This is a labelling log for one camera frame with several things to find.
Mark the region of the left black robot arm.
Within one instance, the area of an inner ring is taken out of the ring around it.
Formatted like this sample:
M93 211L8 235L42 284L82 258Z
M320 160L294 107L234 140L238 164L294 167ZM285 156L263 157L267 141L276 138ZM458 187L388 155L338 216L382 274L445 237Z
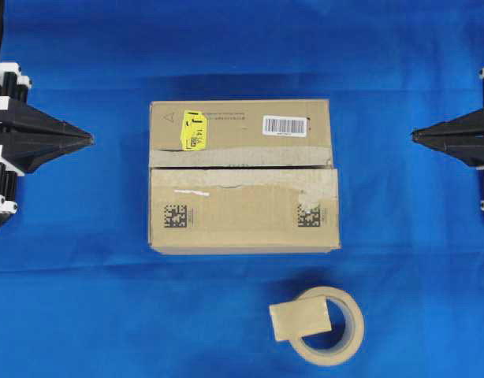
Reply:
M0 1L0 49L5 3ZM88 132L28 104L32 80L16 62L0 62L0 217L18 210L17 180L94 144Z

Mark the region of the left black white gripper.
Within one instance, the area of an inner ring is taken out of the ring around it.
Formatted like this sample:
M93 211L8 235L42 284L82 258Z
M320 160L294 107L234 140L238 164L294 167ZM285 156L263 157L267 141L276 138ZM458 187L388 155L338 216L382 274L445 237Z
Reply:
M41 165L94 144L92 135L26 104L32 88L29 76L16 62L0 62L0 215L17 212L17 179ZM48 135L7 135L20 132Z

